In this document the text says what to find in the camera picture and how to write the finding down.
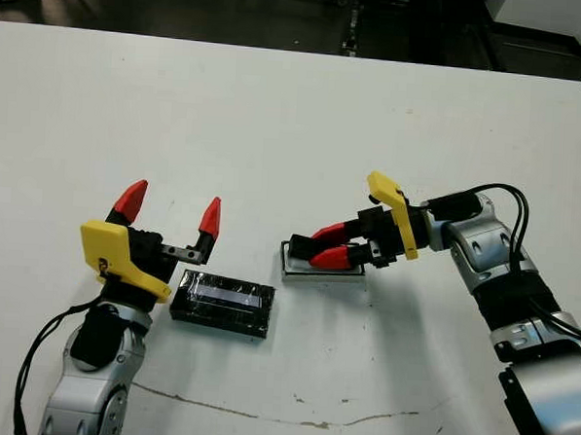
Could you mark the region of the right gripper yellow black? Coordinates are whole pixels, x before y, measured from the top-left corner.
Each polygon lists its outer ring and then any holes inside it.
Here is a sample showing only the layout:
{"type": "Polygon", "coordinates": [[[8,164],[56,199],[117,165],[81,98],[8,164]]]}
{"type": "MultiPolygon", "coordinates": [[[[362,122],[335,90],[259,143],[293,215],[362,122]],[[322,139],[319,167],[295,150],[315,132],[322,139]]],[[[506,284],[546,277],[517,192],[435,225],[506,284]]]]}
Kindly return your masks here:
{"type": "Polygon", "coordinates": [[[389,210],[374,206],[358,212],[358,219],[339,222],[318,230],[312,238],[320,242],[345,243],[315,254],[309,264],[316,269],[352,270],[371,264],[387,267],[398,255],[410,261],[418,258],[418,245],[412,218],[400,187],[379,171],[367,177],[371,200],[389,210]],[[363,237],[366,244],[348,244],[363,237]]]}

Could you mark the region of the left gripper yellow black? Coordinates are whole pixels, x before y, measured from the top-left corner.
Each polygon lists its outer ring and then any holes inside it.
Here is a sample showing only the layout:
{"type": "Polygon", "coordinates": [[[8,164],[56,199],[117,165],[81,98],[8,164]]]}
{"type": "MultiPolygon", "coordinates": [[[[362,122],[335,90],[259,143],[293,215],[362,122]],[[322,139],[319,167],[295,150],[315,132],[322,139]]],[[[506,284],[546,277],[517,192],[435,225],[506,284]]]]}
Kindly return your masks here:
{"type": "Polygon", "coordinates": [[[202,215],[196,244],[179,248],[165,244],[159,233],[131,227],[147,188],[147,180],[132,183],[115,201],[105,221],[88,221],[80,233],[85,261],[102,283],[132,286],[165,302],[170,295],[173,264],[207,263],[220,235],[221,200],[215,197],[202,215]]]}

